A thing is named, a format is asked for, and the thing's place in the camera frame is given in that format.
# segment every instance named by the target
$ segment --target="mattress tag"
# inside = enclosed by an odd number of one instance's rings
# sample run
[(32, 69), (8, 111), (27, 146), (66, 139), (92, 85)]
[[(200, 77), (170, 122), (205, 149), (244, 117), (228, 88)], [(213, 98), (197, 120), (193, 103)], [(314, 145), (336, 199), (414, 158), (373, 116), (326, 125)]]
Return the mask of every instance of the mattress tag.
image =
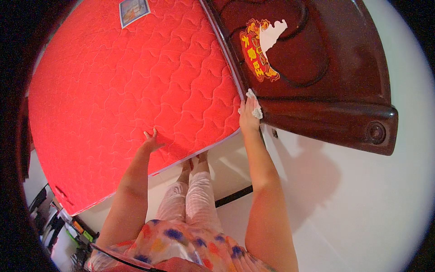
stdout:
[(119, 3), (119, 17), (122, 28), (149, 13), (151, 12), (147, 0), (124, 0)]
[[(262, 19), (261, 21), (250, 19), (246, 23), (246, 30), (241, 31), (239, 34), (246, 64), (259, 82), (263, 82), (264, 78), (268, 78), (271, 82), (277, 81), (280, 78), (280, 75), (270, 67), (268, 59), (261, 48), (260, 29), (265, 31), (267, 37), (274, 37), (283, 26), (278, 26), (276, 22), (275, 28), (272, 27), (269, 30), (269, 26), (270, 22), (266, 19)], [(270, 38), (266, 38), (265, 40), (268, 40), (267, 46), (272, 44)]]

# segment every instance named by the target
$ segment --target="quilted mattress surface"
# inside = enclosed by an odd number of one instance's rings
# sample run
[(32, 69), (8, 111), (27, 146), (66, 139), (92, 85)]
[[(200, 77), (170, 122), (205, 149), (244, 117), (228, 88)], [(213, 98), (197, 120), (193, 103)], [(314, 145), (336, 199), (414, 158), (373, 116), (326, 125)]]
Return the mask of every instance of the quilted mattress surface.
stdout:
[(38, 158), (71, 215), (113, 194), (143, 131), (167, 145), (149, 173), (238, 132), (240, 96), (197, 0), (149, 0), (121, 29), (119, 1), (84, 0), (32, 78), (29, 118)]

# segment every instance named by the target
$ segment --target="person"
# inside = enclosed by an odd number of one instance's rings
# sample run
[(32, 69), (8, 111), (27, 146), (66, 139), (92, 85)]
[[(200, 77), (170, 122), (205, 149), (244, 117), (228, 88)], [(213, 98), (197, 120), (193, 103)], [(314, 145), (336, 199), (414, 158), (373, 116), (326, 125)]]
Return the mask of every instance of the person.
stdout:
[[(154, 271), (298, 271), (281, 182), (252, 115), (254, 98), (241, 102), (240, 128), (249, 161), (253, 202), (246, 230), (246, 249), (225, 236), (214, 206), (207, 153), (183, 163), (170, 185), (156, 219), (145, 223), (150, 153), (163, 145), (154, 135), (138, 149), (123, 175), (96, 245)], [(137, 271), (94, 250), (91, 271)]]

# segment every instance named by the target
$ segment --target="pink pants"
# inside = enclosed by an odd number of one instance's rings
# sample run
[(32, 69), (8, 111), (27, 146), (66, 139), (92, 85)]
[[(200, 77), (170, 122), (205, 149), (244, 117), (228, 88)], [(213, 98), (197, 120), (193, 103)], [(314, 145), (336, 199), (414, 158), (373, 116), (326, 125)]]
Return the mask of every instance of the pink pants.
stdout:
[(213, 187), (209, 172), (195, 174), (189, 182), (175, 182), (168, 186), (156, 219), (185, 222), (188, 225), (222, 232), (214, 205)]

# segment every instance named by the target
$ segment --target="hand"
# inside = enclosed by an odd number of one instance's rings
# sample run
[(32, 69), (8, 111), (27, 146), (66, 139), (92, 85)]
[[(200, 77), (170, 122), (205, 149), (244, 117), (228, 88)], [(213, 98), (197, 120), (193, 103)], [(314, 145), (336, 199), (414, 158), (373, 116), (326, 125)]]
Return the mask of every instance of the hand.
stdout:
[(153, 129), (154, 134), (151, 137), (146, 131), (144, 131), (145, 136), (147, 137), (147, 140), (144, 142), (144, 144), (142, 145), (141, 148), (146, 149), (147, 151), (149, 151), (150, 153), (158, 150), (159, 148), (164, 147), (166, 144), (158, 144), (157, 143), (157, 129)]
[(255, 98), (249, 98), (245, 101), (240, 102), (240, 129), (243, 135), (246, 137), (252, 133), (259, 133), (258, 129), (260, 127), (260, 120), (252, 115), (255, 103), (258, 103)]

